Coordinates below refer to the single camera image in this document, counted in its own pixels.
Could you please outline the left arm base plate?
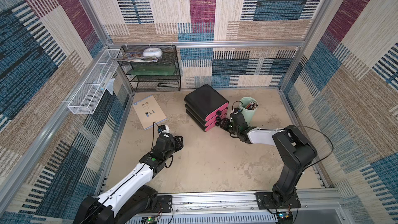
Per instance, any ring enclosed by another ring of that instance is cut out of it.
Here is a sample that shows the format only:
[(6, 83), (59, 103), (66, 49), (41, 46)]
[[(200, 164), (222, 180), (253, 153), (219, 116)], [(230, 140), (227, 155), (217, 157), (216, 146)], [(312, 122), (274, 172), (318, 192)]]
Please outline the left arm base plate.
[(157, 214), (157, 213), (171, 213), (170, 205), (173, 203), (172, 195), (160, 195), (157, 199), (145, 209), (142, 214)]

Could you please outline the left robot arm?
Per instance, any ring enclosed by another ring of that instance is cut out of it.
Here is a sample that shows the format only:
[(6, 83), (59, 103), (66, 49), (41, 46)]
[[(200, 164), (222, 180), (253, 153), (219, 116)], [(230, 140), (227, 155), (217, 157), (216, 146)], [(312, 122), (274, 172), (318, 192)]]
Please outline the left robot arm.
[(125, 224), (136, 214), (156, 207), (158, 192), (147, 185), (173, 154), (183, 149), (183, 137), (160, 133), (155, 146), (119, 183), (97, 197), (86, 197), (75, 224)]

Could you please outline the black drawer cabinet shell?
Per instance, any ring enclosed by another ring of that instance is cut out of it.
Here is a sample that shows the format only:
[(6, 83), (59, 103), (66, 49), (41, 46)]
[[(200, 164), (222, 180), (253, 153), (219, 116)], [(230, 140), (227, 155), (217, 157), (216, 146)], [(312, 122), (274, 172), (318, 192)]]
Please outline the black drawer cabinet shell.
[(209, 84), (205, 84), (187, 94), (184, 102), (188, 116), (205, 132), (206, 116), (229, 101)]

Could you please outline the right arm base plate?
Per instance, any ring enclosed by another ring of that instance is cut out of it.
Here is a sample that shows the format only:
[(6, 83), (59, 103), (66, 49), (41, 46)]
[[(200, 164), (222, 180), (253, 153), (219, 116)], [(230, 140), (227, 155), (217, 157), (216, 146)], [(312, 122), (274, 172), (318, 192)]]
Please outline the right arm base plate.
[(274, 197), (275, 193), (271, 191), (256, 192), (255, 197), (257, 200), (257, 205), (259, 209), (288, 209), (290, 208), (301, 208), (302, 205), (299, 201), (298, 195), (295, 192), (287, 200), (276, 200)]

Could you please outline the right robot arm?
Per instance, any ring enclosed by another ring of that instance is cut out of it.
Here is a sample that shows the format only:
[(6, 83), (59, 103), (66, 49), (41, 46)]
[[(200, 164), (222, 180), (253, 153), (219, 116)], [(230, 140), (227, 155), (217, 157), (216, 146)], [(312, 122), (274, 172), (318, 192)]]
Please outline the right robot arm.
[(232, 138), (237, 138), (246, 144), (274, 145), (283, 161), (283, 169), (271, 193), (256, 194), (259, 208), (281, 209), (288, 207), (300, 208), (297, 199), (296, 186), (304, 171), (312, 166), (317, 157), (314, 145), (295, 125), (279, 129), (250, 127), (241, 111), (236, 108), (230, 118), (217, 118), (216, 126), (229, 132)]

